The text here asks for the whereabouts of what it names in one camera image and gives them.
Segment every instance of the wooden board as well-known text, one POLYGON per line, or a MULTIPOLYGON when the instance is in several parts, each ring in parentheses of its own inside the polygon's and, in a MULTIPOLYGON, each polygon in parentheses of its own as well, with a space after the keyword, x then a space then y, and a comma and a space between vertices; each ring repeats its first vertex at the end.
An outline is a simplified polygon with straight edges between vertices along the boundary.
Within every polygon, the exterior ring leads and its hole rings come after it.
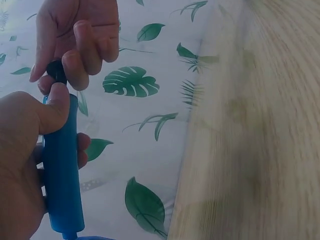
POLYGON ((168 240, 320 239, 320 0, 215 0, 168 240))

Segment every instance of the fingernail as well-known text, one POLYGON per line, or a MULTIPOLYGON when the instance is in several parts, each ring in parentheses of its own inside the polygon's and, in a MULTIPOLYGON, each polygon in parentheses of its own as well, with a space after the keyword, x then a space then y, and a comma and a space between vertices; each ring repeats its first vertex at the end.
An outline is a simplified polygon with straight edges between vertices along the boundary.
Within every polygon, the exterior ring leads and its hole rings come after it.
POLYGON ((44 89, 44 86, 42 86, 41 81, 38 82, 38 88, 42 94, 46 94, 46 90, 44 89))
POLYGON ((88 29, 89 29, 89 24, 86 21, 77 22, 74 25, 74 34, 77 38, 80 38, 81 35, 87 34, 88 29))
POLYGON ((76 69, 78 66, 78 58, 76 55, 74 52, 67 52, 63 55, 63 63, 66 64, 66 67, 70 70, 76 69))
POLYGON ((67 93, 69 93, 67 86, 61 82, 56 82, 51 87, 47 102, 63 101, 67 93))

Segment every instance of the tablecloth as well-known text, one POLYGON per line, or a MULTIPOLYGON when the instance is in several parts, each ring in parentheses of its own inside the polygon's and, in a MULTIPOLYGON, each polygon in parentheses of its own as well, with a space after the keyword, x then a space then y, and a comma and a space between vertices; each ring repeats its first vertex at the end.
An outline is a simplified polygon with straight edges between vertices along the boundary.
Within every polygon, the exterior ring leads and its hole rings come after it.
MULTIPOLYGON (((42 0, 0 2, 0 97, 25 91, 35 62, 42 0)), ((212 2, 118 0, 119 57, 104 63, 78 96, 77 128, 88 134, 79 171, 85 230, 115 240, 166 239, 188 117, 201 100, 195 83, 219 56, 198 56, 212 2)), ((61 239, 46 214, 31 240, 61 239)))

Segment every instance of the monstera leaf print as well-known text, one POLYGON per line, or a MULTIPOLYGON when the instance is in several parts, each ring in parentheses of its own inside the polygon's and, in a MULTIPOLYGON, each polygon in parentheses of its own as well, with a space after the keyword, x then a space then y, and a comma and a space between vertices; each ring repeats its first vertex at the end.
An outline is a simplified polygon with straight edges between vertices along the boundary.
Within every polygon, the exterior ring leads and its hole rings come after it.
POLYGON ((125 66, 112 71, 104 78, 102 86, 106 93, 145 98, 156 94, 160 86, 147 71, 138 66, 125 66))
POLYGON ((165 232, 165 207, 161 199, 149 188, 131 178, 125 189, 125 206, 139 226, 162 239, 167 238, 165 232))

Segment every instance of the blue object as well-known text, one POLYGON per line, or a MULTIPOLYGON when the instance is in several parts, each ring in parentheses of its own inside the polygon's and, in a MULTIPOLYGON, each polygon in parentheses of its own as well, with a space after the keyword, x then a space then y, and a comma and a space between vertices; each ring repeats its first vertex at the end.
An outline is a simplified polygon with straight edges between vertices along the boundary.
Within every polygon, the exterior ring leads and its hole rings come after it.
MULTIPOLYGON (((61 60, 50 63, 47 73, 56 82, 67 84, 61 60)), ((45 96, 43 103, 46 104, 47 99, 45 96)), ((77 232, 85 228, 77 158, 77 111, 78 98, 70 94, 69 116, 65 125, 43 136, 47 210, 52 229, 62 233, 65 240, 76 240, 77 232)))
POLYGON ((114 239, 105 238, 101 236, 82 236, 77 238, 76 240, 114 240, 114 239))

